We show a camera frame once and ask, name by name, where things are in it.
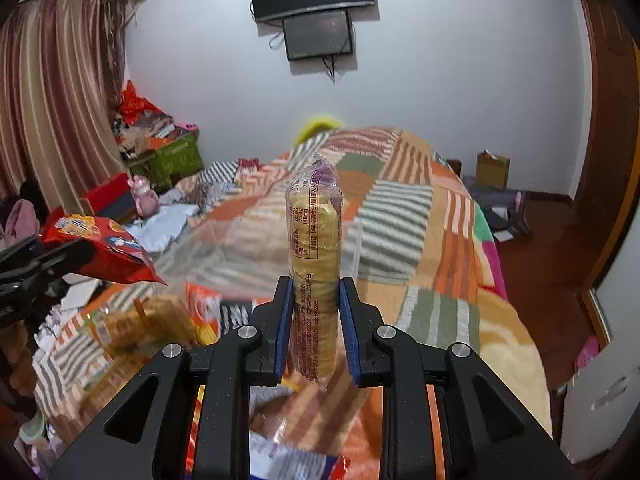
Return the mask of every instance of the striped curtain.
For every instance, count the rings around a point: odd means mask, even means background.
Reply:
[[[103,0],[33,0],[0,29],[0,198],[36,180],[49,209],[123,171],[111,133]]]

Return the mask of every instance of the green storage box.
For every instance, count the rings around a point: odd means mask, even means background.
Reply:
[[[179,180],[202,171],[204,165],[193,134],[187,134],[171,144],[129,163],[132,174],[146,177],[153,190],[167,192]]]

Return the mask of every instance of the pink plush toy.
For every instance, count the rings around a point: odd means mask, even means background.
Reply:
[[[127,182],[136,199],[136,209],[140,218],[149,218],[155,215],[160,209],[160,204],[158,195],[151,189],[149,181],[143,176],[134,175],[133,180],[129,179]]]

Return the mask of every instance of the yellow snack bag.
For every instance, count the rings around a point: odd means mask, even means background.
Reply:
[[[334,373],[338,327],[342,192],[336,169],[316,154],[289,186],[286,199],[293,363],[309,381],[326,386]]]

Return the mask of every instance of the triangular cutout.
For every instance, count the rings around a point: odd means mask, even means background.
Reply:
[[[475,376],[472,382],[480,402],[486,432],[492,442],[500,442],[521,434],[524,424],[486,379]]]
[[[132,444],[139,443],[159,383],[159,377],[149,377],[107,421],[105,433]]]

